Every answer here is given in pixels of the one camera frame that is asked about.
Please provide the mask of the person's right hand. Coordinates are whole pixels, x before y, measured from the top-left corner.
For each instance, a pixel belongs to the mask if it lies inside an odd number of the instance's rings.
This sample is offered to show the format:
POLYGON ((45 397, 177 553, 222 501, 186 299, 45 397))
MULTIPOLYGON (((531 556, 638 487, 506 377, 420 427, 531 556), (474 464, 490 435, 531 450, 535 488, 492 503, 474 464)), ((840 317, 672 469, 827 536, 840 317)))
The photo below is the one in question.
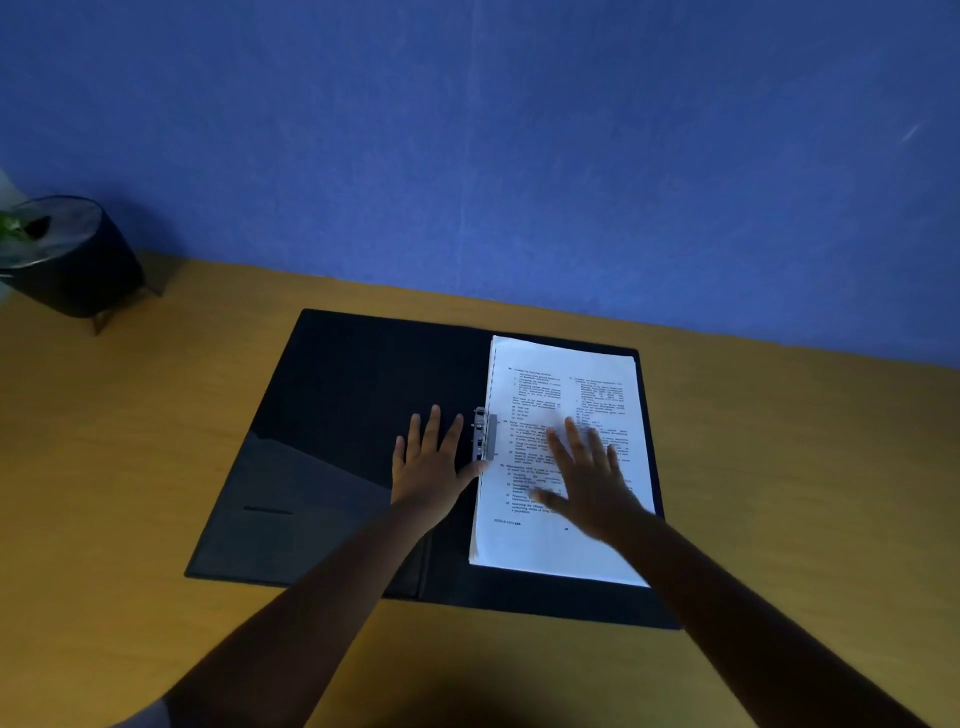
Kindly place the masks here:
POLYGON ((655 518, 643 507, 627 484, 608 474, 608 445, 599 436, 599 471, 563 472, 563 449, 568 447, 555 428, 546 430, 546 442, 557 465, 570 516, 564 516, 585 535, 618 552, 635 549, 647 540, 655 518))

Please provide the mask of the person's left hand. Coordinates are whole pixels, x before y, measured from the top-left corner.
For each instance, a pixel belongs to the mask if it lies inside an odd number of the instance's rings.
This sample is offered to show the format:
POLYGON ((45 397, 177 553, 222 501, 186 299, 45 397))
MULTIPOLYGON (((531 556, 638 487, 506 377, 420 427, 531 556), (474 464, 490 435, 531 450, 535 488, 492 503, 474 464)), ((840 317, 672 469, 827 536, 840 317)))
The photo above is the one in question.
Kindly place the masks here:
POLYGON ((456 484, 461 467, 455 466, 455 455, 464 426, 463 416, 456 415, 443 436, 438 431, 438 451, 435 453, 422 454, 425 426, 419 413, 411 415, 404 436, 405 466, 391 470, 390 508, 398 512, 402 521, 419 536, 437 527, 467 488, 456 484))

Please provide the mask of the person's left forearm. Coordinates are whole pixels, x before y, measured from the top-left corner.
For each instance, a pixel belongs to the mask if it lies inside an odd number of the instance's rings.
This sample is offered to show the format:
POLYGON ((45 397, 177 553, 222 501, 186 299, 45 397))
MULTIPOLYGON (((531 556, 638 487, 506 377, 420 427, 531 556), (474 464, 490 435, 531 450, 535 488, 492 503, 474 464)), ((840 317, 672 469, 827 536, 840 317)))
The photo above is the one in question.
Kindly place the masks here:
POLYGON ((405 497, 250 616, 163 696, 172 728, 304 728, 406 557, 450 511, 405 497))

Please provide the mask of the person's right forearm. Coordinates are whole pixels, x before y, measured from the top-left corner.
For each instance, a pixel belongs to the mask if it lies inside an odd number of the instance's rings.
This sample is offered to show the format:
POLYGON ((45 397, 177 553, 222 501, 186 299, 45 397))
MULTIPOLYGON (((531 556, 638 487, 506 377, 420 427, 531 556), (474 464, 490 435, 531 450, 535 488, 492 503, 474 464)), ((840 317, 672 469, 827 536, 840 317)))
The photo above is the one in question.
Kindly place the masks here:
POLYGON ((657 592, 759 728, 931 728, 661 519, 596 527, 657 592))

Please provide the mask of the grey metal folder clip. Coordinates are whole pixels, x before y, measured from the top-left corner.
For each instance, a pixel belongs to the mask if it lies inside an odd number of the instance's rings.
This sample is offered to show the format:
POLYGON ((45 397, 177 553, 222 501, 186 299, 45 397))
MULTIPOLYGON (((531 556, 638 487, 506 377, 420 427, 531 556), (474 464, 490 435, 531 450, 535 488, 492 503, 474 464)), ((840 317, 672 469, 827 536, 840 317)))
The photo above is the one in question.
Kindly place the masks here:
POLYGON ((492 463, 496 458, 498 416, 484 406, 473 410, 471 456, 474 462, 492 463))

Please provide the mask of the stack of white printed papers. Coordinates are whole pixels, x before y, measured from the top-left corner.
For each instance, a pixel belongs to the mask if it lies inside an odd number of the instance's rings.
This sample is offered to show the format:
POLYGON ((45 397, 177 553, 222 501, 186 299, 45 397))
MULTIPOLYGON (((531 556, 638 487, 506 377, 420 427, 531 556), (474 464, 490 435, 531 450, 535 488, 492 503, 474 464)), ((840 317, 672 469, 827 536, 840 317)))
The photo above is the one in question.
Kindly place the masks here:
POLYGON ((571 417, 615 446, 630 491, 664 513, 637 360, 494 336, 485 407, 498 418, 496 452, 478 482, 469 564, 647 588, 610 547, 529 497, 532 488, 565 494, 546 429, 565 442, 571 417))

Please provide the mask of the black open file folder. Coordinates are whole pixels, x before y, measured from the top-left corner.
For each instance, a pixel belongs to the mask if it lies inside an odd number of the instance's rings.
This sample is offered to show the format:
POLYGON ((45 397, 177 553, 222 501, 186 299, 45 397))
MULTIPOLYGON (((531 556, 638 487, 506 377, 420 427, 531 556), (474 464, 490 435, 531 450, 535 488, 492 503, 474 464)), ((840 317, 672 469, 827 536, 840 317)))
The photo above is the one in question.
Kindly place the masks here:
MULTIPOLYGON (((462 414, 457 467, 492 445, 483 415, 496 330, 300 312, 185 576, 288 587, 390 502, 379 446, 432 405, 462 414)), ((471 564, 477 487, 408 556, 384 596, 457 608, 679 630, 652 588, 471 564)))

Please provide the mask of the black plant pot with legs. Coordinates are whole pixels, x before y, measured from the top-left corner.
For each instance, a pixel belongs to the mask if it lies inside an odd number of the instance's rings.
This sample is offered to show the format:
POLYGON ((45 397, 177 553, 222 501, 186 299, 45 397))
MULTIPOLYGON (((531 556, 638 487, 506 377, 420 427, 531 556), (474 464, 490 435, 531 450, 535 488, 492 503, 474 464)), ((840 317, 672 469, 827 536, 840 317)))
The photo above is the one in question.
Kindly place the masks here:
POLYGON ((0 205, 0 287, 102 333, 139 294, 162 297, 113 218, 85 197, 0 205))

